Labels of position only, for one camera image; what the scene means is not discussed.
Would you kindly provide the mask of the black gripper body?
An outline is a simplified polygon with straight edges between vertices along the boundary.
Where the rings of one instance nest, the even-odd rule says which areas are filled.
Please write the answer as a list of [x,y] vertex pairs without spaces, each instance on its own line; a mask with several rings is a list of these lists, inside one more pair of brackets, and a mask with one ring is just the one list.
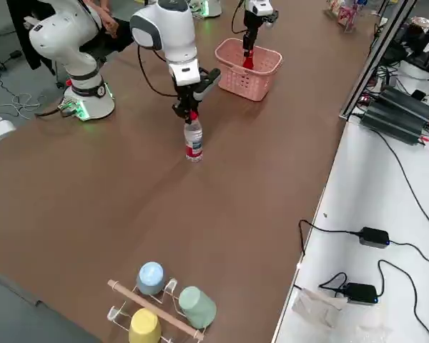
[[270,10],[260,11],[255,13],[253,11],[245,10],[243,24],[246,27],[245,36],[257,35],[259,28],[265,24],[268,25]]
[[178,86],[174,83],[174,90],[177,93],[177,100],[179,106],[197,106],[200,100],[196,99],[194,92],[198,90],[199,83]]

